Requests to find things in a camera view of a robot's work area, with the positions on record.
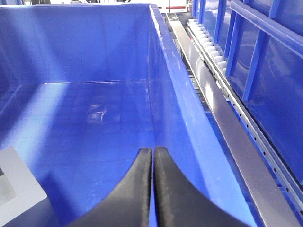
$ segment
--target bin wall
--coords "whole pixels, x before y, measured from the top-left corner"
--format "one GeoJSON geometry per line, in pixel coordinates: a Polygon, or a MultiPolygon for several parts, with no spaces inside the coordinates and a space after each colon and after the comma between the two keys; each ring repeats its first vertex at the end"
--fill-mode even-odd
{"type": "Polygon", "coordinates": [[[147,10],[125,5],[117,17],[115,6],[2,7],[4,75],[19,84],[145,79],[147,10]]]}

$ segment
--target blue plastic bin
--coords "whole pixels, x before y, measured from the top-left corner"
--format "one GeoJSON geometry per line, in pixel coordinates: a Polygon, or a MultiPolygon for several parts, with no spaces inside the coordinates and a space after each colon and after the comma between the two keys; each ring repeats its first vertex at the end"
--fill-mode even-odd
{"type": "Polygon", "coordinates": [[[303,180],[303,3],[197,0],[228,61],[226,77],[295,175],[303,180]]]}
{"type": "Polygon", "coordinates": [[[255,225],[157,6],[0,7],[0,81],[1,148],[17,149],[62,224],[138,148],[166,146],[199,191],[255,225]]]}

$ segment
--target metal frame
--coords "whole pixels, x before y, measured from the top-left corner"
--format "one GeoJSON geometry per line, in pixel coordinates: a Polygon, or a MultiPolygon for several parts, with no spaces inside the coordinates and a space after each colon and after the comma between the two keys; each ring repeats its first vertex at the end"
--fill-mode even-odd
{"type": "Polygon", "coordinates": [[[193,31],[189,29],[191,38],[196,43],[196,49],[176,14],[168,13],[167,18],[181,50],[196,80],[199,82],[202,94],[221,130],[264,226],[301,226],[257,149],[226,101],[225,96],[229,98],[234,108],[240,113],[239,116],[242,121],[247,123],[248,130],[255,133],[256,143],[264,145],[263,138],[259,136],[254,127],[254,121],[249,121],[249,114],[246,114],[245,108],[232,92],[232,88],[225,79],[222,70],[218,68],[206,49],[199,43],[193,31]]]}

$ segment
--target blue metal bar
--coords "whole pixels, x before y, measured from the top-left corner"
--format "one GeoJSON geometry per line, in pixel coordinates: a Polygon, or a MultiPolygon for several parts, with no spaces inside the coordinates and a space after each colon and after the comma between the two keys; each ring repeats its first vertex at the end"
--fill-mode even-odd
{"type": "Polygon", "coordinates": [[[271,5],[270,11],[269,11],[269,18],[274,19],[276,18],[276,14],[278,12],[279,9],[279,5],[280,5],[280,1],[281,0],[274,0],[273,4],[271,5]]]}
{"type": "Polygon", "coordinates": [[[216,20],[216,26],[214,28],[214,43],[218,43],[219,31],[223,22],[222,19],[224,18],[225,8],[226,8],[226,0],[219,0],[218,16],[216,20]]]}
{"type": "Polygon", "coordinates": [[[303,37],[238,0],[231,9],[303,58],[303,37]]]}
{"type": "Polygon", "coordinates": [[[265,46],[266,37],[267,34],[262,30],[259,30],[256,44],[254,47],[254,52],[252,54],[252,58],[250,62],[250,69],[248,72],[245,88],[243,91],[242,101],[247,101],[250,96],[250,91],[251,91],[253,80],[256,76],[257,68],[259,66],[259,63],[261,62],[261,59],[264,58],[261,56],[261,52],[263,50],[263,47],[265,46]]]}
{"type": "Polygon", "coordinates": [[[226,44],[225,44],[224,58],[228,58],[228,55],[229,55],[229,49],[231,47],[231,42],[232,42],[232,33],[233,33],[233,27],[235,24],[235,18],[236,18],[236,12],[232,11],[231,20],[229,22],[229,29],[228,29],[226,44]]]}
{"type": "Polygon", "coordinates": [[[194,0],[194,4],[193,4],[193,18],[196,17],[197,2],[198,2],[198,0],[194,0]]]}
{"type": "MultiPolygon", "coordinates": [[[[269,18],[276,17],[279,4],[280,4],[280,0],[273,1],[268,16],[269,18]]],[[[261,62],[264,60],[264,52],[266,51],[267,44],[268,44],[268,35],[264,31],[259,30],[254,52],[251,58],[250,70],[248,72],[245,88],[243,91],[243,96],[242,96],[243,101],[248,101],[249,99],[253,81],[257,74],[257,69],[260,67],[261,62]]]]}
{"type": "Polygon", "coordinates": [[[205,11],[206,0],[201,0],[200,11],[199,11],[199,24],[203,23],[203,15],[205,11]]]}
{"type": "Polygon", "coordinates": [[[241,23],[242,23],[242,17],[239,14],[236,14],[233,31],[232,31],[231,45],[229,48],[227,67],[226,67],[225,75],[227,77],[232,75],[232,69],[234,68],[234,64],[236,61],[235,53],[236,53],[236,50],[238,49],[237,43],[238,43],[238,36],[239,36],[241,23]]]}

